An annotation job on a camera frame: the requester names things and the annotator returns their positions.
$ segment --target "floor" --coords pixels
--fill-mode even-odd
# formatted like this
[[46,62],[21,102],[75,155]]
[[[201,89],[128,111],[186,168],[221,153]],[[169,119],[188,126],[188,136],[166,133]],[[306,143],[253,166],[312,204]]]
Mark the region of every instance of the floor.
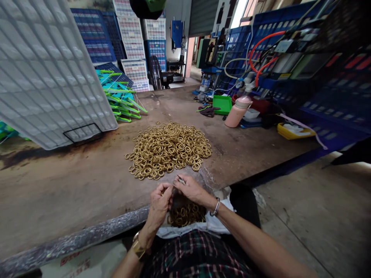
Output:
[[196,68],[195,64],[192,64],[191,67],[191,77],[201,82],[201,69]]
[[[171,89],[173,89],[173,88],[179,88],[179,87],[193,86],[193,85],[197,85],[197,84],[201,85],[201,81],[197,81],[197,80],[195,80],[191,77],[191,78],[186,78],[184,83],[181,83],[181,82],[172,83],[169,86],[170,86]],[[150,84],[150,91],[153,91],[153,86],[151,84]]]
[[364,277],[371,258],[371,165],[330,154],[257,188],[263,230],[319,277]]

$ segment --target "red hose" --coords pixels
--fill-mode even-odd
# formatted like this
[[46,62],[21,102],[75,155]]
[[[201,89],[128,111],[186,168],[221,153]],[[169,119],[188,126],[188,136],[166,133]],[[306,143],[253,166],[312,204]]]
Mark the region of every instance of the red hose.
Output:
[[283,35],[283,34],[285,34],[285,33],[286,33],[286,31],[280,31],[280,32],[276,32],[276,33],[270,34],[270,35],[266,36],[265,38],[261,39],[261,41],[259,41],[259,42],[254,46],[254,48],[252,49],[252,51],[251,51],[251,53],[250,53],[250,59],[249,59],[250,66],[251,66],[251,68],[252,68],[252,70],[253,70],[254,72],[258,72],[258,70],[257,70],[257,69],[254,67],[254,65],[252,64],[252,60],[251,60],[251,59],[252,59],[252,55],[253,55],[253,53],[254,53],[256,47],[257,47],[258,45],[260,45],[262,42],[264,42],[266,39],[269,39],[269,38],[274,37],[274,36],[280,36],[280,35]]
[[256,78],[255,78],[255,87],[258,87],[258,84],[259,84],[259,75],[263,72],[263,70],[270,66],[271,64],[273,64],[276,60],[278,59],[278,57],[274,58],[272,61],[270,61],[269,63],[265,64],[264,67],[262,67],[258,73],[256,74]]

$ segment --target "worn table surface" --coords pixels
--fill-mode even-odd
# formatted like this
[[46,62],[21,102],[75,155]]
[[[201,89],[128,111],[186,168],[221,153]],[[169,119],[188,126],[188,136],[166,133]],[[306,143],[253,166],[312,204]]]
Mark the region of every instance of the worn table surface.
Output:
[[[1,145],[0,261],[38,246],[36,254],[45,262],[50,257],[44,254],[46,249],[52,250],[55,246],[51,242],[58,238],[58,244],[68,247],[63,252],[83,247],[81,242],[68,246],[68,235],[146,206],[156,185],[172,181],[179,172],[195,176],[209,190],[217,190],[317,147],[313,140],[288,141],[275,129],[231,129],[220,115],[202,116],[195,112],[199,104],[193,101],[194,89],[140,93],[148,115],[122,123],[101,140],[80,147],[44,151],[21,139]],[[135,179],[128,171],[132,162],[124,158],[133,150],[132,139],[148,125],[170,120],[201,129],[210,140],[212,156],[204,159],[198,173],[187,167],[165,174],[159,181]],[[47,242],[48,248],[40,249]]]

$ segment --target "gold wristwatch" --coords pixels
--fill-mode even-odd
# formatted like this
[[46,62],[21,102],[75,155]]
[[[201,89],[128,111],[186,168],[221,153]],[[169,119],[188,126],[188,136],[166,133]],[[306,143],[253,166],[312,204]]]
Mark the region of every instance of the gold wristwatch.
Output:
[[151,249],[147,250],[140,246],[139,241],[138,241],[139,233],[140,231],[137,232],[137,234],[134,236],[132,249],[138,256],[139,261],[144,261],[148,257],[148,255],[151,254]]

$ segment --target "white cloth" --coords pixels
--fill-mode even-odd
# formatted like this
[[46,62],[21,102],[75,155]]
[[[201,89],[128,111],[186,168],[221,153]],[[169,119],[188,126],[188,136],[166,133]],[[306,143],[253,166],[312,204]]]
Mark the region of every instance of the white cloth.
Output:
[[[230,194],[227,196],[226,199],[220,201],[223,203],[227,208],[230,210],[234,210],[233,206],[231,204],[231,201],[229,200]],[[177,227],[160,227],[157,232],[157,236],[163,239],[170,239],[174,237],[179,237],[182,236],[194,229],[200,230],[200,231],[205,231],[210,234],[230,234],[228,229],[219,221],[218,218],[215,216],[210,216],[210,213],[206,213],[206,222],[197,222],[193,223],[192,225],[185,226],[182,228],[177,228]]]

